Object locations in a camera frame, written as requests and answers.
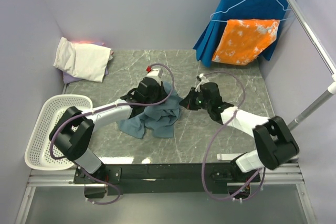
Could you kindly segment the grey-blue t shirt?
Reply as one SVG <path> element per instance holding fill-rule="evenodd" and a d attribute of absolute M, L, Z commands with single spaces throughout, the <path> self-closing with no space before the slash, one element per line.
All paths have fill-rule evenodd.
<path fill-rule="evenodd" d="M 180 101 L 182 98 L 168 82 L 163 83 L 166 93 L 172 91 L 170 97 L 156 106 L 147 106 L 139 115 L 118 122 L 118 129 L 132 137 L 142 139 L 146 129 L 151 129 L 156 138 L 173 138 L 174 123 L 180 118 Z"/>

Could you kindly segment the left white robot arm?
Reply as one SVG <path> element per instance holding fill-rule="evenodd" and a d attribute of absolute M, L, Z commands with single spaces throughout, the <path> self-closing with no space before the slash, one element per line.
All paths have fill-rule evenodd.
<path fill-rule="evenodd" d="M 56 146 L 62 157 L 81 168 L 91 182 L 108 181 L 106 165 L 89 148 L 92 134 L 114 122 L 131 119 L 146 107 L 164 103 L 172 94 L 166 92 L 162 81 L 145 77 L 136 88 L 116 101 L 82 111 L 69 107 L 52 129 L 49 140 L 50 150 Z"/>

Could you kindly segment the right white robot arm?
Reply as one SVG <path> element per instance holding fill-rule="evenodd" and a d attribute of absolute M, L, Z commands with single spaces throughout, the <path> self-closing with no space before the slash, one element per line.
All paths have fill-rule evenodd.
<path fill-rule="evenodd" d="M 191 88 L 180 106 L 192 111 L 206 110 L 213 121 L 254 138 L 256 149 L 230 161 L 230 177 L 225 178 L 226 181 L 241 182 L 249 172 L 260 168 L 274 170 L 300 152 L 299 145 L 281 117 L 258 116 L 224 102 L 214 82 Z"/>

